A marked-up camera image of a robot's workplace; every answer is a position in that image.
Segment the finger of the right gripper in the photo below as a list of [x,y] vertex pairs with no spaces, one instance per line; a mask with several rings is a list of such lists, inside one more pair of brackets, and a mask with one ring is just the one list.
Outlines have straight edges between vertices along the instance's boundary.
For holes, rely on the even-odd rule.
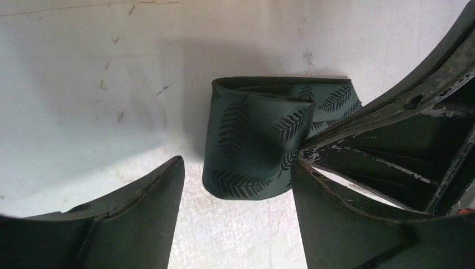
[[451,215],[474,199],[474,112],[381,123],[357,113],[312,137],[300,158],[407,210]]
[[469,1],[434,50],[401,82],[357,113],[311,137],[303,148],[406,119],[449,95],[451,87],[474,75],[474,1]]

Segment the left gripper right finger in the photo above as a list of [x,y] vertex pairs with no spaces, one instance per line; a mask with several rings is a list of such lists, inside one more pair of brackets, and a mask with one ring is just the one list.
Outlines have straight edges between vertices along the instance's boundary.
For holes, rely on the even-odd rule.
[[309,268],[473,268],[474,213],[386,205],[297,161],[292,190]]

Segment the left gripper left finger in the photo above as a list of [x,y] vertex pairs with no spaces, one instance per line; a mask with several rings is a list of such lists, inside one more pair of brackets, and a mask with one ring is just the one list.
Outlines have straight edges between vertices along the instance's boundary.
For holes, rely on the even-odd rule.
[[67,212],[1,216],[2,268],[166,268],[184,187],[174,156]]

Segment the dark green leaf tie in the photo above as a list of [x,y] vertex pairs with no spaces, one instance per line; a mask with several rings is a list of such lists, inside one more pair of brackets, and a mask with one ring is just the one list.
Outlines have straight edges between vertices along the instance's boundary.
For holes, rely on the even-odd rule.
[[204,188],[224,200],[264,200],[289,191],[301,144],[361,106],[348,78],[215,79]]

